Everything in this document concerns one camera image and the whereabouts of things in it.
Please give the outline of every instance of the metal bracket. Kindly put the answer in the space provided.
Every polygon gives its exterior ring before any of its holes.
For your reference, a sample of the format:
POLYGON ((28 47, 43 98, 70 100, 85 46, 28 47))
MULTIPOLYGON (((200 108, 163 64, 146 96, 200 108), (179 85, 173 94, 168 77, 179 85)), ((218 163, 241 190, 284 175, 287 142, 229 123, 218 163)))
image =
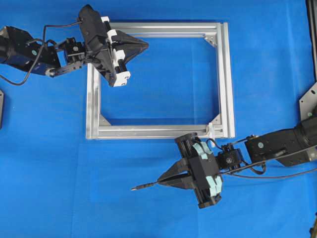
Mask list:
POLYGON ((216 47, 216 46, 217 46, 217 44, 216 44, 215 39, 214 39, 213 36, 206 36, 206 37, 205 37, 205 40, 206 40, 209 44, 211 44, 213 47, 216 47))
POLYGON ((111 22, 111 27, 142 38, 202 38, 215 47, 219 114, 205 125, 110 125, 101 115, 100 74, 88 64, 87 139, 176 138, 196 132, 202 138, 235 137, 229 34, 227 23, 111 22))
MULTIPOLYGON (((317 83, 315 83, 299 100, 299 108, 301 112, 301 120, 311 117, 313 109, 317 106, 317 83)), ((317 151, 315 148, 307 150, 310 161, 317 159, 317 151)))

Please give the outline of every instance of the screw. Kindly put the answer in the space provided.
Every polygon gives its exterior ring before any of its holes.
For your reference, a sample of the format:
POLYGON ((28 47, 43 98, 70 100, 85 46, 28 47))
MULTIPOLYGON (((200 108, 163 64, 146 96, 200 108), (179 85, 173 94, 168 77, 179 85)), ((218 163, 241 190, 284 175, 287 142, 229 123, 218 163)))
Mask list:
POLYGON ((226 162, 227 162, 227 164, 231 164, 232 163, 232 159, 231 158, 227 158, 226 162))
POLYGON ((259 142, 259 143, 258 143, 258 147, 259 147, 260 149, 262 149, 262 148, 264 147, 263 143, 262 143, 262 142, 259 142))

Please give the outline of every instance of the blue surface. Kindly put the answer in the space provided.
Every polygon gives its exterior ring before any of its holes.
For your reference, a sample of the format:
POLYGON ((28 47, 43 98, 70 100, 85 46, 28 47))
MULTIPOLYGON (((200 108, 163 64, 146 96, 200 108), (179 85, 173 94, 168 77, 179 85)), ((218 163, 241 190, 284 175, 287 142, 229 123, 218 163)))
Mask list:
MULTIPOLYGON (((71 23, 84 4, 5 1, 0 22, 40 37, 44 24, 71 23)), ((90 4, 112 20, 227 21, 237 138, 297 123, 298 99, 314 82, 305 1, 90 4)), ((70 36, 82 39, 78 27, 48 31, 56 41, 70 36)), ((132 78, 126 87, 111 89, 103 82, 103 114, 117 124, 212 119, 218 110, 209 95, 215 77, 208 63, 212 49, 198 40, 150 43, 128 64, 132 78), (115 101, 120 96, 126 98, 115 101)), ((10 79, 24 76, 5 65, 0 72, 10 79)), ((191 191, 154 186, 131 192, 156 180, 179 152, 173 140, 85 140, 85 69, 54 79, 32 75, 23 87, 0 81, 0 89, 6 94, 0 130, 1 238, 308 237, 317 211, 316 174, 266 182, 224 177, 223 199, 203 210, 191 191)), ((267 174, 315 166, 284 168, 270 162, 267 174)))

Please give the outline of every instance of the aluminum frame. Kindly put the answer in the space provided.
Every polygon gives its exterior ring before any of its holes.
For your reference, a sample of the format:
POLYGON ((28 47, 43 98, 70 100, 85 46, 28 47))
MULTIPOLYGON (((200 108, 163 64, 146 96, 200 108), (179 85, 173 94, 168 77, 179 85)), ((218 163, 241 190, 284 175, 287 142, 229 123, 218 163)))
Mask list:
POLYGON ((227 23, 111 22, 111 27, 142 38, 203 38, 216 49, 219 114, 207 125, 111 125, 101 115, 100 74, 88 64, 87 139, 176 138, 197 132, 202 138, 235 137, 233 95, 227 23))

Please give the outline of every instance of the metal plate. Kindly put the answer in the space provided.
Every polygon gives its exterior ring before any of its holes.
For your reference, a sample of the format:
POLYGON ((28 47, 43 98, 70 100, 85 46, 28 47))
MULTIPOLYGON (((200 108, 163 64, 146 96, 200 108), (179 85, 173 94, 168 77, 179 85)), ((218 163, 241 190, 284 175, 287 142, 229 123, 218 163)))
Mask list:
POLYGON ((2 128, 3 101, 4 101, 4 93, 0 90, 0 129, 2 128))
MULTIPOLYGON (((301 111, 301 120, 305 120, 312 116, 313 109, 317 106, 317 83, 315 83, 301 99, 299 107, 301 111)), ((307 150, 310 161, 317 159, 317 151, 315 148, 307 150)))

